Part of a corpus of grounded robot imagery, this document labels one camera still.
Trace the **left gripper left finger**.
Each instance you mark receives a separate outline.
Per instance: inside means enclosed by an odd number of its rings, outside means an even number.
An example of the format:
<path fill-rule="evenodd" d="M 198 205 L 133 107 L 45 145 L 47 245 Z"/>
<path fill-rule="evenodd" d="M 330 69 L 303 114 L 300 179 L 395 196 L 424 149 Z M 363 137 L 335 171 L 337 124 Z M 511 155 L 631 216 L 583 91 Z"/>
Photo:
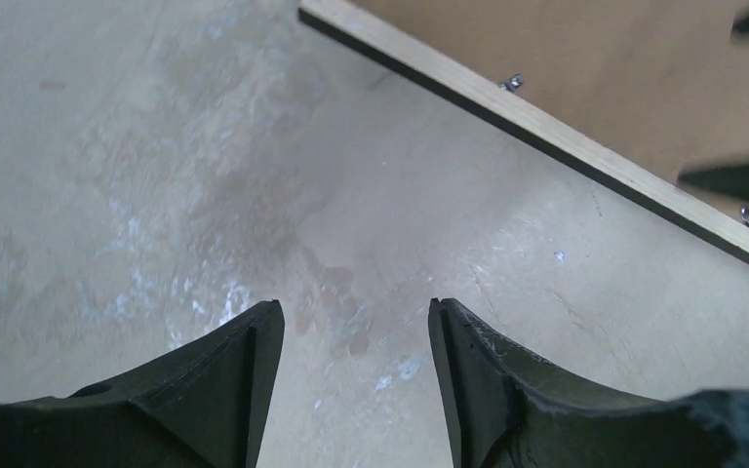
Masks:
<path fill-rule="evenodd" d="M 71 396 L 0 404 L 0 467 L 253 467 L 284 327 L 262 301 Z"/>

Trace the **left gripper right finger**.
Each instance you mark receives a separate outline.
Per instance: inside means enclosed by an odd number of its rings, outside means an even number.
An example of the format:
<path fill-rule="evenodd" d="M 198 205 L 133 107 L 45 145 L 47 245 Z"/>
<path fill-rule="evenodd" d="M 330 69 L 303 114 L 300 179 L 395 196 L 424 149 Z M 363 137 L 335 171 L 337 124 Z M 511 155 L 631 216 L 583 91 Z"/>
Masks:
<path fill-rule="evenodd" d="M 565 370 L 453 299 L 428 330 L 457 467 L 749 467 L 749 390 L 658 401 Z"/>

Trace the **wooden picture frame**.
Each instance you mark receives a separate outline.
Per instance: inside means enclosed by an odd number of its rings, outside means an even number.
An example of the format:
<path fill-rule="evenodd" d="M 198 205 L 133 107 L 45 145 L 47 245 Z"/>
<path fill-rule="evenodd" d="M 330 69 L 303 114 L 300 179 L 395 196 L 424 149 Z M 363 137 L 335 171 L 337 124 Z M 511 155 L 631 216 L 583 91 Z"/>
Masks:
<path fill-rule="evenodd" d="M 379 17 L 347 1 L 302 1 L 297 14 L 325 36 L 749 264 L 749 228 Z"/>

